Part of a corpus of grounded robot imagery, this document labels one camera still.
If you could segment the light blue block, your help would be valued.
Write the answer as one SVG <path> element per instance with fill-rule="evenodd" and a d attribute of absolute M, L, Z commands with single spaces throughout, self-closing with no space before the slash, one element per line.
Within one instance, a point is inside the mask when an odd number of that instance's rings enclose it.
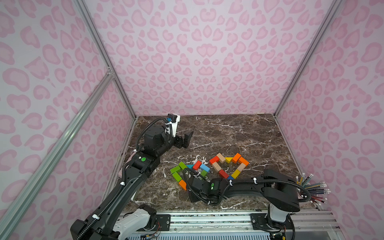
<path fill-rule="evenodd" d="M 210 168 L 207 167 L 207 166 L 204 165 L 204 164 L 201 164 L 201 165 L 200 165 L 200 168 L 201 168 L 203 171 L 206 171 L 207 173 L 210 171 Z"/>

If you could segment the red block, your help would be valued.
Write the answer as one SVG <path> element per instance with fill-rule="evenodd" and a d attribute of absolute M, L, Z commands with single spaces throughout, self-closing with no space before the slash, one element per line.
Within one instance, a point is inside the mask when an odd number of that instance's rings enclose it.
<path fill-rule="evenodd" d="M 228 179 L 229 175 L 224 171 L 224 170 L 220 170 L 218 172 L 218 174 L 220 175 L 221 178 L 223 179 Z"/>
<path fill-rule="evenodd" d="M 201 167 L 201 165 L 202 165 L 202 162 L 201 162 L 201 161 L 197 161 L 197 162 L 193 165 L 192 169 L 195 170 L 195 171 L 197 171 L 197 170 Z"/>
<path fill-rule="evenodd" d="M 213 158 L 209 161 L 209 163 L 210 163 L 211 165 L 213 165 L 214 163 L 218 162 L 219 160 L 220 160 L 220 158 L 219 158 L 218 156 L 215 156 L 215 157 L 213 157 Z"/>

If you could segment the orange block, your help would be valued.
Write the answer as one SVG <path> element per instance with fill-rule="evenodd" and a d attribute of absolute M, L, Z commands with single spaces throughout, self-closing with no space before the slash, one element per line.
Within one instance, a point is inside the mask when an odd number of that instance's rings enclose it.
<path fill-rule="evenodd" d="M 187 183 L 184 180 L 180 180 L 178 184 L 183 190 L 187 190 Z"/>
<path fill-rule="evenodd" d="M 239 159 L 242 157 L 241 154 L 237 153 L 233 158 L 232 158 L 232 162 L 233 163 L 238 163 L 239 162 Z"/>
<path fill-rule="evenodd" d="M 243 157 L 240 157 L 238 162 L 241 164 L 241 165 L 244 165 L 244 166 L 248 166 L 249 165 L 249 162 L 243 158 Z"/>

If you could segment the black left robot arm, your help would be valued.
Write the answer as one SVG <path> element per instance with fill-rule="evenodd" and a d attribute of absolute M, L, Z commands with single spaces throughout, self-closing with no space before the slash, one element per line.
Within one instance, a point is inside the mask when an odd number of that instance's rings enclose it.
<path fill-rule="evenodd" d="M 172 147 L 187 148 L 193 133 L 177 135 L 180 116 L 168 114 L 149 123 L 139 134 L 136 147 L 122 167 L 120 182 L 85 220 L 76 220 L 70 232 L 74 240 L 125 240 L 137 230 L 152 231 L 156 226 L 156 210 L 141 205 L 119 220 L 133 195 L 151 176 L 161 156 Z"/>

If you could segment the tan block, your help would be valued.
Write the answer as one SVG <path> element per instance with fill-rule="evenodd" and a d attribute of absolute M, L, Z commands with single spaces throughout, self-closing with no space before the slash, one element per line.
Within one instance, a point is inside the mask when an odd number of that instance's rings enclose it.
<path fill-rule="evenodd" d="M 217 154 L 217 157 L 219 158 L 219 162 L 222 164 L 224 162 L 226 162 L 226 158 L 221 154 L 221 153 L 218 153 Z"/>
<path fill-rule="evenodd" d="M 241 163 L 238 167 L 237 167 L 237 171 L 239 172 L 242 172 L 245 168 L 246 168 L 246 164 L 244 163 Z"/>
<path fill-rule="evenodd" d="M 215 170 L 217 173 L 219 173 L 219 172 L 222 170 L 221 166 L 220 166 L 217 162 L 214 162 L 214 163 L 212 164 L 212 167 L 214 168 L 214 170 Z"/>

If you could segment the yellow triangle block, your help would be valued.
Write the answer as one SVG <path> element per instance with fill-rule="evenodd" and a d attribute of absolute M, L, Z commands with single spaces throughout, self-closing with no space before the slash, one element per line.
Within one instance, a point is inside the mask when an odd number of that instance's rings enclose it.
<path fill-rule="evenodd" d="M 228 164 L 230 164 L 230 163 L 232 162 L 232 159 L 233 159 L 233 157 L 226 158 L 226 162 L 227 162 Z"/>

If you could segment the yellow rectangular block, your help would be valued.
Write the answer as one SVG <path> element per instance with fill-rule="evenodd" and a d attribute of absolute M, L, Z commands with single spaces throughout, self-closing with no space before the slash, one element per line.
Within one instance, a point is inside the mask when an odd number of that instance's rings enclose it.
<path fill-rule="evenodd" d="M 240 174 L 241 174 L 241 171 L 239 171 L 239 170 L 235 170 L 235 172 L 232 173 L 231 177 L 232 177 L 233 179 L 237 179 L 238 176 L 239 176 Z"/>

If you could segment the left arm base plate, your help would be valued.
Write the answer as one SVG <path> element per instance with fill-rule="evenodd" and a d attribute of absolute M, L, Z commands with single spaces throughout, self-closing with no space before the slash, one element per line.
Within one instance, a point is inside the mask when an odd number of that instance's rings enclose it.
<path fill-rule="evenodd" d="M 148 224 L 144 227 L 145 231 L 169 231 L 171 225 L 171 215 L 151 215 Z"/>

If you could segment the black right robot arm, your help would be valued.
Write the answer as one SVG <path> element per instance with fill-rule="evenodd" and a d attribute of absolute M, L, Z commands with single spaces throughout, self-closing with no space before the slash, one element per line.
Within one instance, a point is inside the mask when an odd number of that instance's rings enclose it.
<path fill-rule="evenodd" d="M 191 202 L 219 206 L 224 199 L 238 196 L 261 197 L 269 201 L 266 221 L 269 225 L 282 225 L 291 213 L 300 211 L 300 203 L 309 202 L 311 193 L 304 186 L 286 175 L 267 169 L 263 174 L 249 179 L 216 178 L 208 181 L 199 173 L 186 168 L 182 179 Z"/>

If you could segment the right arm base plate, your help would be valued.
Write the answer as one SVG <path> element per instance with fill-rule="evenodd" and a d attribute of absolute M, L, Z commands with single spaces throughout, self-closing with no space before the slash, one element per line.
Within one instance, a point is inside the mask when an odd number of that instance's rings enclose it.
<path fill-rule="evenodd" d="M 284 222 L 273 221 L 271 217 L 265 213 L 250 214 L 253 230 L 261 230 L 265 232 L 280 232 L 282 230 L 292 230 L 294 225 L 290 216 L 286 217 Z"/>

